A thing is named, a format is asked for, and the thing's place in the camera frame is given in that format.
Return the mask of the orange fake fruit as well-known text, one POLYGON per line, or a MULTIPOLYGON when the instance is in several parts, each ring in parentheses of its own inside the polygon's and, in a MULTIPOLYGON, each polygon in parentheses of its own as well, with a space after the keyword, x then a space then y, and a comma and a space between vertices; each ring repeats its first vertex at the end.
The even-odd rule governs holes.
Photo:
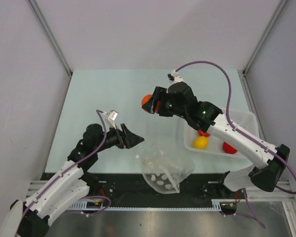
POLYGON ((149 114, 157 114, 160 101, 154 99, 152 94, 146 95, 141 102, 142 109, 149 114))

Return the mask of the white perforated plastic basket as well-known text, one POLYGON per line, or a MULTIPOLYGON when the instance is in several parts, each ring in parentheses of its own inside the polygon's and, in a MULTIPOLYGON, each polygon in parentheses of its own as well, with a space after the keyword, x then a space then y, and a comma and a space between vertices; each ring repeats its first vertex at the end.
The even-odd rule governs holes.
MULTIPOLYGON (((259 137, 259 128, 256 116, 249 111, 241 111, 230 109, 229 111, 230 119, 237 123, 239 126, 247 130, 249 133, 253 134, 256 137, 259 137)), ((209 136, 208 137, 208 146, 206 149, 196 149, 193 147, 193 142, 196 138, 199 137, 199 134, 196 130, 191 128, 187 122, 184 124, 184 131, 183 131, 183 144, 187 150, 196 153, 206 153, 218 156, 225 156, 225 157, 235 157, 240 159, 246 159, 244 155, 240 152, 235 154, 228 154, 225 153, 222 149, 223 147, 223 140, 215 137, 209 136)))

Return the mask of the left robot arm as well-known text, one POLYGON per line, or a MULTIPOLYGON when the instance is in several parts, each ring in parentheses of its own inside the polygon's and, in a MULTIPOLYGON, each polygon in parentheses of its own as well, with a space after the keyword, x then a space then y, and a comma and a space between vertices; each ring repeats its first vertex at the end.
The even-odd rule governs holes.
POLYGON ((88 170, 98 160, 99 152, 111 147, 131 149, 142 142, 144 138, 131 132, 125 124, 110 129, 97 123, 87 126, 59 171, 23 202, 21 219, 12 236, 46 236, 55 220, 72 204, 98 194, 98 179, 88 170))

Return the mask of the red fake fruit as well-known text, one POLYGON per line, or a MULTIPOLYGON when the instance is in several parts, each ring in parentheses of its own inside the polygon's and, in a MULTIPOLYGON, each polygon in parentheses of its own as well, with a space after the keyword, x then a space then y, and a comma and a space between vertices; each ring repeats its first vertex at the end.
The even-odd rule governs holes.
POLYGON ((228 143, 224 142, 223 145, 222 145, 222 150, 227 153, 227 154, 235 154, 237 153, 238 151, 233 148, 231 145, 229 145, 228 143))
POLYGON ((198 133, 199 136, 203 136, 203 137, 210 137, 211 136, 210 133, 203 132, 202 130, 198 130, 197 133, 198 133))

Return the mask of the yellow fake fruit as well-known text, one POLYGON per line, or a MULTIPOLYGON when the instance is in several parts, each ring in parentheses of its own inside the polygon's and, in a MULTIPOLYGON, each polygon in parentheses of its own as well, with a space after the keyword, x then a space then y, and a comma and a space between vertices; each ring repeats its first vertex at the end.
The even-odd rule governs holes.
POLYGON ((204 150, 208 146, 208 138, 205 136, 199 136, 194 139, 192 147, 195 149, 204 150))

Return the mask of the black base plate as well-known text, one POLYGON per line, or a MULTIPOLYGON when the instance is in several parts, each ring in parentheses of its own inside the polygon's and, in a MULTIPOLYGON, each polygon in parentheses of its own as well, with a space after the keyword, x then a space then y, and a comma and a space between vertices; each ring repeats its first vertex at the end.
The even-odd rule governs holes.
POLYGON ((90 193, 100 194, 111 200, 113 207, 209 207, 211 200, 234 200, 237 195, 244 200, 240 190, 224 191, 222 173, 191 174, 180 184, 180 193, 157 193, 141 174, 91 174, 82 178, 91 184, 90 193))

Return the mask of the left aluminium frame post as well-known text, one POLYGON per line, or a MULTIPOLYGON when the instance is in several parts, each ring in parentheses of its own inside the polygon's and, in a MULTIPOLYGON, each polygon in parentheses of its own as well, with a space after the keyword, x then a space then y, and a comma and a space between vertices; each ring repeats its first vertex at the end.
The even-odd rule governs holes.
POLYGON ((67 76, 69 78, 72 77, 73 72, 69 67, 69 64, 67 62, 67 60, 65 59, 65 56, 56 40, 56 38, 54 37, 54 34, 52 33, 49 24, 46 20, 46 18, 43 15, 43 12, 41 11, 38 3, 36 0, 26 0, 27 4, 29 5, 34 17, 36 18, 39 26, 41 27, 47 41, 49 42, 52 50, 54 51, 56 57, 58 58, 61 66, 63 67, 63 69, 65 70, 67 76))

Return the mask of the clear polka dot zip bag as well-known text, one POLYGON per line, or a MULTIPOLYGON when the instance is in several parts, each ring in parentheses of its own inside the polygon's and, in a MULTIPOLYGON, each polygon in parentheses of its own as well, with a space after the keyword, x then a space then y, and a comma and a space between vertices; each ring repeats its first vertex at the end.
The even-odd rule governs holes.
POLYGON ((150 145, 136 154, 144 180, 157 193, 180 193, 180 184, 195 170, 195 163, 171 147, 150 145))

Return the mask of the aluminium frame post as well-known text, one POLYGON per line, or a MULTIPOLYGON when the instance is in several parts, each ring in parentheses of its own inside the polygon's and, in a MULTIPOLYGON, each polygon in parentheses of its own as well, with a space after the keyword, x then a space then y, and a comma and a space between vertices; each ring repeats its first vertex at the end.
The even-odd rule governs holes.
POLYGON ((41 27, 47 41, 49 42, 52 50, 54 51, 56 57, 58 58, 61 66, 63 67, 63 69, 65 70, 67 76, 69 78, 72 77, 73 72, 69 67, 69 64, 67 62, 67 60, 65 59, 65 56, 56 40, 56 38, 54 37, 54 34, 52 33, 49 24, 46 20, 46 18, 43 15, 43 12, 41 11, 38 3, 36 0, 26 0, 27 4, 29 5, 34 17, 36 18, 39 26, 41 27))
POLYGON ((251 54, 248 62, 246 63, 244 69, 242 70, 242 74, 246 77, 248 72, 250 71, 251 67, 253 66, 254 62, 258 58, 259 54, 262 51, 262 48, 264 47, 266 41, 270 37, 272 31, 274 30, 276 24, 280 20, 282 14, 285 11, 285 8, 287 7, 289 0, 280 0, 279 3, 277 4, 274 12, 272 13, 272 16, 270 20, 268 21, 260 39, 258 40, 258 43, 251 54))

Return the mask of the right aluminium side rail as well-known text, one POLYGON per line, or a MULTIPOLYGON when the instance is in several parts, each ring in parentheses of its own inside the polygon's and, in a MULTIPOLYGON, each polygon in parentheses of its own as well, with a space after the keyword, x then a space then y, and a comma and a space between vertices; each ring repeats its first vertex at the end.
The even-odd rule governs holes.
POLYGON ((248 105, 249 111, 252 112, 256 116, 257 123, 258 123, 258 128, 259 128, 259 136, 264 141, 266 141, 268 143, 272 143, 267 138, 265 130, 264 130, 263 126, 262 126, 261 116, 260 116, 260 113, 258 111, 258 107, 257 107, 257 104, 256 104, 256 100, 255 100, 253 91, 250 88, 248 77, 247 77, 246 74, 244 74, 244 72, 242 70, 238 70, 237 72, 238 72, 238 75, 239 75, 239 78, 240 78, 240 82, 241 82, 241 85, 242 85, 242 89, 244 91, 244 95, 245 95, 245 98, 246 98, 246 103, 248 105))

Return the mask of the right aluminium frame post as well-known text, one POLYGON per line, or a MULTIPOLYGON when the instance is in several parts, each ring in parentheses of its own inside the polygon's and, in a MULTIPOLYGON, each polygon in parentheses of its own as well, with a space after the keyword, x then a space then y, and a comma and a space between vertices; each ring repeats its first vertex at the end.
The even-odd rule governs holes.
POLYGON ((276 24, 280 20, 282 14, 285 11, 285 8, 287 7, 289 0, 280 0, 279 3, 277 4, 274 12, 272 13, 272 16, 270 20, 268 21, 260 39, 258 40, 258 43, 251 54, 248 62, 246 63, 244 69, 242 70, 242 74, 246 77, 248 72, 250 71, 251 67, 253 66, 254 62, 258 58, 259 54, 262 51, 262 48, 264 47, 266 41, 270 37, 272 31, 274 30, 276 24))

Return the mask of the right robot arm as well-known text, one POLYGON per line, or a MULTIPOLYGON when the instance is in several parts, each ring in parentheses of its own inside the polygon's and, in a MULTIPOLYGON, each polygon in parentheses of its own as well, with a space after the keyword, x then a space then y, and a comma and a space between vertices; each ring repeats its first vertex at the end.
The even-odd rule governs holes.
POLYGON ((251 161, 252 165, 228 171, 218 185, 223 198, 231 197, 235 191, 250 186, 272 192, 285 169, 282 160, 287 160, 290 149, 285 145, 276 147, 260 140, 227 118, 226 112, 207 101, 198 101, 185 82, 169 88, 157 86, 153 94, 142 99, 142 109, 162 117, 178 116, 187 124, 221 139, 251 161))

